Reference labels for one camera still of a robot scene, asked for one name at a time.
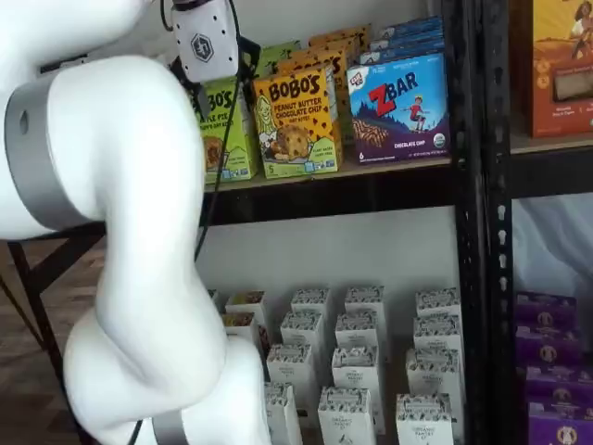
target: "snack box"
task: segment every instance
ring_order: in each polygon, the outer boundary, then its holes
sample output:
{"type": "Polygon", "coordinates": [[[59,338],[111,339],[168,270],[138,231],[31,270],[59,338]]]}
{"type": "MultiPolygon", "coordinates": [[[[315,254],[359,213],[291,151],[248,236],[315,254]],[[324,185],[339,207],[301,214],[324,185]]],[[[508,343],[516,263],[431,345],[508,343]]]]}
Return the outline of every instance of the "snack box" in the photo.
{"type": "Polygon", "coordinates": [[[345,306],[347,312],[368,309],[377,315],[377,333],[381,342],[381,358],[391,362],[391,336],[385,318],[384,286],[350,287],[346,292],[345,306]]]}
{"type": "Polygon", "coordinates": [[[290,311],[280,328],[286,345],[311,345],[315,369],[322,385],[331,382],[330,348],[326,344],[326,327],[322,314],[314,310],[290,311]]]}
{"type": "Polygon", "coordinates": [[[578,365],[583,356],[581,333],[576,329],[519,324],[515,352],[518,363],[578,365]]]}
{"type": "Polygon", "coordinates": [[[348,37],[357,37],[360,43],[360,48],[366,49],[371,36],[371,25],[358,26],[355,28],[348,28],[345,30],[338,30],[334,32],[328,32],[326,34],[316,35],[309,39],[309,46],[324,45],[326,43],[343,40],[348,37]]]}
{"type": "Polygon", "coordinates": [[[324,388],[319,419],[325,445],[376,445],[368,389],[324,388]]]}
{"type": "Polygon", "coordinates": [[[451,404],[446,394],[398,394],[396,422],[402,445],[453,445],[451,404]]]}
{"type": "MultiPolygon", "coordinates": [[[[199,113],[200,131],[204,141],[206,160],[206,184],[214,184],[224,145],[224,132],[229,121],[233,103],[235,79],[223,79],[205,85],[210,113],[202,120],[199,113]]],[[[239,88],[237,104],[229,132],[221,181],[244,181],[253,178],[259,166],[255,124],[247,108],[243,88],[239,88]]]]}
{"type": "Polygon", "coordinates": [[[272,445],[303,445],[293,386],[266,383],[266,414],[272,445]]]}
{"type": "Polygon", "coordinates": [[[313,361],[311,345],[272,345],[267,360],[270,381],[293,386],[298,422],[305,428],[319,425],[320,386],[313,361]]]}
{"type": "Polygon", "coordinates": [[[259,338],[263,348],[264,357],[268,355],[273,332],[268,314],[266,293],[262,290],[240,292],[233,295],[226,303],[227,313],[252,312],[259,327],[259,338]]]}
{"type": "Polygon", "coordinates": [[[411,394],[448,394],[453,437],[465,443],[465,413],[459,353],[446,348],[409,350],[406,355],[411,394]]]}
{"type": "Polygon", "coordinates": [[[554,401],[593,402],[593,368],[584,366],[528,366],[525,394],[554,401]]]}
{"type": "Polygon", "coordinates": [[[414,348],[439,348],[456,350],[459,353],[463,400],[465,401],[465,361],[460,317],[436,314],[414,319],[414,348]]]}
{"type": "Polygon", "coordinates": [[[593,443],[593,408],[570,403],[529,403],[529,445],[593,443]]]}
{"type": "Polygon", "coordinates": [[[527,324],[575,328],[576,298],[517,292],[515,320],[527,324]]]}
{"type": "Polygon", "coordinates": [[[371,394],[375,434],[385,434],[384,376],[376,348],[337,348],[332,360],[335,385],[367,388],[371,394]]]}
{"type": "Polygon", "coordinates": [[[344,156],[332,68],[278,74],[253,84],[266,177],[337,172],[344,156]]]}
{"type": "Polygon", "coordinates": [[[442,53],[348,70],[360,163],[448,154],[445,59],[442,53]]]}
{"type": "Polygon", "coordinates": [[[377,33],[377,37],[378,39],[393,39],[433,30],[443,31],[443,20],[438,16],[432,16],[428,19],[411,20],[405,23],[399,23],[398,25],[387,26],[377,33]]]}

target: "yellow box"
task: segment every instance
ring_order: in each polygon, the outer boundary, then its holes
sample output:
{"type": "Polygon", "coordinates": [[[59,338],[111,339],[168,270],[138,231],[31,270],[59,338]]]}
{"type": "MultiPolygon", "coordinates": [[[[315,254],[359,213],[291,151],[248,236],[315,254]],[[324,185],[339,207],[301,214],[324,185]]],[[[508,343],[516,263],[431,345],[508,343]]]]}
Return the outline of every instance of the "yellow box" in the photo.
{"type": "Polygon", "coordinates": [[[330,66],[253,82],[267,178],[336,172],[343,159],[330,66]]]}
{"type": "Polygon", "coordinates": [[[371,36],[371,25],[358,26],[356,28],[347,28],[345,30],[338,30],[328,32],[326,34],[316,35],[309,39],[309,46],[323,45],[334,40],[347,39],[348,37],[357,37],[360,43],[360,48],[367,51],[369,48],[371,36]]]}

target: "purple package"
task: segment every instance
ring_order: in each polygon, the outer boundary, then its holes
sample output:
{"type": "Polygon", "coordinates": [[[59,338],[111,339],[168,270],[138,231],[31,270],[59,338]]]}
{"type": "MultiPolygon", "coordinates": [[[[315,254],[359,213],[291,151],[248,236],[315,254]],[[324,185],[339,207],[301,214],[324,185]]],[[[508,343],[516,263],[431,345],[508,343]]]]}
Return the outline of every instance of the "purple package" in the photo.
{"type": "Polygon", "coordinates": [[[528,398],[593,403],[593,368],[528,366],[525,394],[528,398]]]}
{"type": "Polygon", "coordinates": [[[515,332],[517,363],[581,364],[581,334],[536,325],[519,325],[515,332]]]}
{"type": "Polygon", "coordinates": [[[515,319],[518,323],[576,327],[576,299],[536,292],[517,292],[515,319]]]}
{"type": "Polygon", "coordinates": [[[593,408],[570,403],[529,403],[530,445],[593,443],[593,408]]]}

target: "orange box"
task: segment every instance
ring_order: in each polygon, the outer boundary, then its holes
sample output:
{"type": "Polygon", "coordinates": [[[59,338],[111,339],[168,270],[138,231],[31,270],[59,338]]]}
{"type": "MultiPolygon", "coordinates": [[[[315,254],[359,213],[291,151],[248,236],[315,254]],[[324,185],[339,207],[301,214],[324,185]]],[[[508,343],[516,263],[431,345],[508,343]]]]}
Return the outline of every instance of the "orange box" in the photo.
{"type": "Polygon", "coordinates": [[[528,79],[522,99],[532,135],[593,131],[591,2],[512,0],[510,12],[511,42],[518,46],[511,45],[511,84],[521,89],[528,79]]]}
{"type": "Polygon", "coordinates": [[[360,42],[360,48],[367,50],[369,48],[371,36],[371,25],[358,26],[356,28],[347,28],[345,30],[338,30],[334,32],[328,32],[326,34],[316,35],[309,39],[309,46],[324,45],[327,42],[334,40],[343,40],[348,37],[358,37],[360,42]]]}

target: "white product box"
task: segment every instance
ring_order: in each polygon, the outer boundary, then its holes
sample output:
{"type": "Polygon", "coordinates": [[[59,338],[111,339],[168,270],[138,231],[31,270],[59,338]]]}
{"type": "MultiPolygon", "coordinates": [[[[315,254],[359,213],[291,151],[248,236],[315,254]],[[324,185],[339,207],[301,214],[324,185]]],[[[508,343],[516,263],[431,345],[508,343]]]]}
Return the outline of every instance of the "white product box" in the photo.
{"type": "Polygon", "coordinates": [[[317,311],[290,311],[282,321],[280,332],[286,345],[311,345],[315,369],[322,386],[331,382],[330,359],[325,341],[325,325],[317,311]]]}
{"type": "Polygon", "coordinates": [[[273,345],[268,355],[268,371],[271,382],[293,386],[301,426],[318,426],[320,386],[315,375],[311,345],[273,345]]]}
{"type": "Polygon", "coordinates": [[[465,388],[463,364],[463,338],[460,317],[457,315],[436,314],[414,319],[414,348],[447,348],[460,355],[461,383],[465,388]]]}
{"type": "Polygon", "coordinates": [[[212,299],[212,302],[214,303],[214,306],[216,306],[216,310],[219,313],[225,313],[225,309],[224,306],[226,305],[226,300],[227,298],[225,298],[218,290],[216,289],[210,289],[208,291],[210,298],[212,299]]]}
{"type": "Polygon", "coordinates": [[[324,445],[376,445],[368,389],[324,388],[319,418],[324,445]]]}
{"type": "Polygon", "coordinates": [[[266,293],[262,290],[240,292],[233,295],[226,303],[227,313],[253,312],[259,327],[259,338],[264,354],[268,354],[271,344],[271,321],[266,311],[266,293]]]}
{"type": "Polygon", "coordinates": [[[377,314],[377,332],[381,342],[383,359],[391,362],[391,336],[385,318],[384,286],[351,287],[346,293],[346,311],[370,309],[377,314]]]}
{"type": "Polygon", "coordinates": [[[396,421],[400,445],[453,445],[447,395],[398,394],[396,421]]]}
{"type": "Polygon", "coordinates": [[[358,346],[376,347],[383,357],[377,334],[377,313],[370,309],[341,313],[335,325],[335,339],[338,348],[358,346]]]}
{"type": "Polygon", "coordinates": [[[385,434],[383,373],[376,348],[338,348],[332,360],[334,382],[339,388],[366,388],[371,393],[374,432],[385,434]]]}
{"type": "Polygon", "coordinates": [[[459,353],[456,350],[442,348],[409,350],[406,369],[410,393],[448,394],[453,437],[456,441],[465,443],[465,412],[459,353]]]}
{"type": "Polygon", "coordinates": [[[303,445],[293,386],[266,383],[266,413],[272,445],[303,445]]]}

